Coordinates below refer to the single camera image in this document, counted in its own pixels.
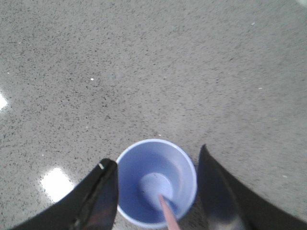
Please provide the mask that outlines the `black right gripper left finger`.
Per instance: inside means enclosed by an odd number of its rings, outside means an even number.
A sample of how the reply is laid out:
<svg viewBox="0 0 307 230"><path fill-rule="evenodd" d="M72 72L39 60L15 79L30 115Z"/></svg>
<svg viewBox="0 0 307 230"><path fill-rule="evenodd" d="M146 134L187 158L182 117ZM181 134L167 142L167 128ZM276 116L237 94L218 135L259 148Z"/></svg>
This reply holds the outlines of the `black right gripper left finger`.
<svg viewBox="0 0 307 230"><path fill-rule="evenodd" d="M110 230L118 206L118 165L102 159L63 199L16 230Z"/></svg>

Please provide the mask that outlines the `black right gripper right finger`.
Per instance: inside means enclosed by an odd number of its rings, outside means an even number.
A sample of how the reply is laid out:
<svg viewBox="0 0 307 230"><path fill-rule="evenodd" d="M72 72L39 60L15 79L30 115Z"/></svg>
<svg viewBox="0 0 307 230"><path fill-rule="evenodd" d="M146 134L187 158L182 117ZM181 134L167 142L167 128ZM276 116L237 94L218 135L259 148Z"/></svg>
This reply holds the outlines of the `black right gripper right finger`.
<svg viewBox="0 0 307 230"><path fill-rule="evenodd" d="M305 230L306 222L279 209L229 173L203 145L197 184L210 230Z"/></svg>

